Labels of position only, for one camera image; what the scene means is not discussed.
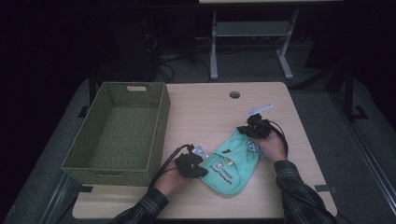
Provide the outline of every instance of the green basket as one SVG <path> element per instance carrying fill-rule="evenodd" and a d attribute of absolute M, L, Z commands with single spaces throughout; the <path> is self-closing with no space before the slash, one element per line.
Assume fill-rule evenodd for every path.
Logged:
<path fill-rule="evenodd" d="M 82 184 L 148 186 L 161 166 L 165 83 L 104 82 L 62 170 Z"/>

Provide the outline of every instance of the person's right hand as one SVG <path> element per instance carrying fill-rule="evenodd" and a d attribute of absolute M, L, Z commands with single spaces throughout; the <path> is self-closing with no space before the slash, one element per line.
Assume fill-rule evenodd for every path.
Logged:
<path fill-rule="evenodd" d="M 274 131 L 271 131 L 265 139 L 251 138 L 251 140 L 262 149 L 265 158 L 270 162 L 275 163 L 276 161 L 286 161 L 288 159 L 285 146 Z"/>

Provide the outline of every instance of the gray floor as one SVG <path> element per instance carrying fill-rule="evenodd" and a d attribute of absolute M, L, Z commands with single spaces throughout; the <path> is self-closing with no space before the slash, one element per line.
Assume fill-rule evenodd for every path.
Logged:
<path fill-rule="evenodd" d="M 287 58 L 295 75 L 294 80 L 286 80 L 283 77 L 276 59 L 274 49 L 277 45 L 274 42 L 259 49 L 220 54 L 217 82 L 282 81 L 288 86 L 293 86 L 318 72 L 316 69 L 304 68 L 310 46 L 309 41 L 294 41 L 290 45 Z M 199 54 L 198 58 L 208 65 L 208 53 Z M 168 65 L 175 70 L 173 83 L 208 80 L 207 70 L 201 62 L 177 60 Z M 168 68 L 163 67 L 163 70 L 170 74 L 170 70 L 166 69 Z M 162 80 L 161 76 L 156 78 L 156 81 Z M 338 105 L 342 94 L 327 93 L 324 90 L 326 81 L 327 78 L 323 78 L 303 91 L 290 91 L 290 94 L 320 169 L 328 185 L 335 189 L 332 196 L 337 209 L 353 223 L 396 223 L 396 216 L 378 186 L 370 163 L 364 159 L 361 149 L 362 145 L 371 149 L 389 182 L 396 186 L 395 131 L 378 111 L 369 92 L 358 81 L 355 82 L 354 105 L 361 105 L 369 118 L 356 120 L 354 124 L 347 122 Z M 78 194 L 80 184 L 64 176 L 59 167 L 83 121 L 78 118 L 78 113 L 89 103 L 87 84 L 87 81 L 82 83 L 76 92 L 5 223 L 56 223 L 58 217 L 67 210 Z M 358 141 L 356 132 L 363 137 L 363 143 L 361 140 Z M 61 181 L 68 183 L 67 189 L 62 189 L 63 184 L 59 184 Z M 337 220 L 346 223 L 340 216 L 337 216 Z M 71 215 L 71 209 L 61 221 L 107 222 L 108 220 L 76 220 Z"/>

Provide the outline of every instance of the dark background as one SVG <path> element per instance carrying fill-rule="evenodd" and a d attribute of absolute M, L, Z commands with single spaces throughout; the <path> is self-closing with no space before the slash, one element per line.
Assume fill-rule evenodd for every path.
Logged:
<path fill-rule="evenodd" d="M 210 31 L 203 26 L 210 25 L 207 12 L 178 12 L 179 17 L 159 13 L 142 27 L 135 14 L 97 16 L 81 10 L 92 6 L 99 4 L 64 0 L 0 2 L 0 220 L 18 196 L 83 80 L 95 74 L 98 84 L 103 80 L 150 81 L 155 75 L 152 60 L 156 55 L 145 51 L 143 33 L 151 25 L 154 28 L 149 32 L 158 35 L 160 43 L 192 58 L 193 38 Z M 396 127 L 392 106 L 396 99 L 394 9 L 389 1 L 347 1 L 321 23 L 311 20 L 317 12 L 306 11 L 301 13 L 294 35 L 317 38 L 307 62 L 312 67 L 325 69 L 348 49 L 355 59 L 355 76 Z M 180 28 L 184 32 L 175 33 Z"/>

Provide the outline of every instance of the plaid sleeve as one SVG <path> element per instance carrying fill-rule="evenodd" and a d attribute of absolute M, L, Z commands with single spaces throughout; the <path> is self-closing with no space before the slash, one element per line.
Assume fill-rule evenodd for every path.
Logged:
<path fill-rule="evenodd" d="M 132 208 L 114 217 L 110 224 L 151 223 L 168 204 L 168 199 L 157 189 L 150 189 Z"/>
<path fill-rule="evenodd" d="M 303 182 L 297 167 L 293 163 L 277 161 L 274 167 L 277 184 L 287 190 L 287 192 L 282 190 L 282 204 L 286 223 L 332 223 L 328 217 L 313 206 L 288 194 L 288 192 L 297 194 L 312 203 L 325 207 L 320 196 Z"/>

